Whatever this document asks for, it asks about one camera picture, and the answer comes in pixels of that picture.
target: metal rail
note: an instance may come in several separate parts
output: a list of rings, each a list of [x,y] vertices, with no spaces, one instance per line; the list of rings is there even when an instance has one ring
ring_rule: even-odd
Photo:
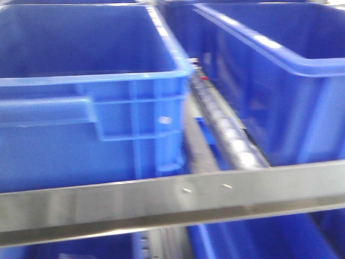
[[[0,195],[0,245],[345,207],[345,161]]]

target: screw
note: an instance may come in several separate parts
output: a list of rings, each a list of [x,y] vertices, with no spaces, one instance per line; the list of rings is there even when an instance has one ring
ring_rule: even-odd
[[[189,194],[189,193],[192,192],[190,189],[187,189],[187,188],[183,188],[182,191],[183,191],[184,193],[187,193],[187,194]]]
[[[226,185],[225,183],[223,184],[223,187],[226,188],[226,189],[232,189],[231,185]]]

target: shelf rack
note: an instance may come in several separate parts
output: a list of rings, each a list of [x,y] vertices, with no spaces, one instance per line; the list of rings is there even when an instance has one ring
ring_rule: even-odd
[[[191,89],[227,161],[240,170],[217,169],[188,103],[185,143],[195,174],[0,194],[0,247],[144,230],[159,240],[177,233],[162,228],[345,207],[345,160],[269,167],[235,117],[221,122],[228,116],[198,73]],[[224,139],[229,128],[249,160],[240,159],[234,138]]]

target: blue plastic crate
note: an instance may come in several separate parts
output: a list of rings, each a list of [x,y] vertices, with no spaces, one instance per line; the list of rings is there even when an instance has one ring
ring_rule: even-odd
[[[305,1],[282,0],[280,2]],[[206,39],[202,36],[203,26],[200,25],[196,14],[193,12],[193,4],[241,2],[276,2],[276,0],[158,0],[157,7],[189,57],[202,60],[201,49]]]
[[[339,258],[307,214],[189,227],[195,259]]]
[[[344,158],[345,12],[305,3],[195,6],[212,24],[211,80],[271,164]]]
[[[345,258],[345,209],[312,213],[325,237],[341,258]]]
[[[0,259],[144,259],[140,233],[0,249]]]
[[[0,10],[0,192],[180,173],[192,68],[151,6]]]
[[[0,5],[9,4],[113,4],[136,3],[135,0],[0,0]]]

